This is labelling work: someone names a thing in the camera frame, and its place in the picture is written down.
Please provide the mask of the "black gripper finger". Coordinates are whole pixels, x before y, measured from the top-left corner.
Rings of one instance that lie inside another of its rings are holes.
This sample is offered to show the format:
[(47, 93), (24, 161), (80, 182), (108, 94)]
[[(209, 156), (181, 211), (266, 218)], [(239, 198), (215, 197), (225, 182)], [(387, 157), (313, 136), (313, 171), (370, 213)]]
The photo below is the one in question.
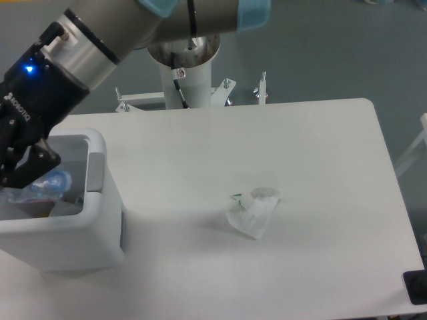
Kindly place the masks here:
[(45, 139), (19, 150), (8, 147), (1, 156), (1, 187), (23, 189), (61, 163)]

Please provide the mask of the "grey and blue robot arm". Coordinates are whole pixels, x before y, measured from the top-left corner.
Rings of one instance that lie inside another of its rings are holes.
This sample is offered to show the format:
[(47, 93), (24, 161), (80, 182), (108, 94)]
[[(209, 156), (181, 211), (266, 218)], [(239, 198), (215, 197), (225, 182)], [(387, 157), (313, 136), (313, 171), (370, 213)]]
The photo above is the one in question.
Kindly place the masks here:
[(1, 186), (58, 166), (47, 138), (134, 50), (266, 24), (269, 1), (75, 1), (1, 82)]

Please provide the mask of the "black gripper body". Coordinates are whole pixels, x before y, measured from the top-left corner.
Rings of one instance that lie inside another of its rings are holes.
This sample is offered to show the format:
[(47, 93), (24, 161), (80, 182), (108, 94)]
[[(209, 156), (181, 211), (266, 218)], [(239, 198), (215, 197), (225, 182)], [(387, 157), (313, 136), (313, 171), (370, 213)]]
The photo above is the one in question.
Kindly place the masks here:
[(24, 149), (60, 123), (89, 95), (89, 89), (32, 48), (1, 82), (1, 152)]

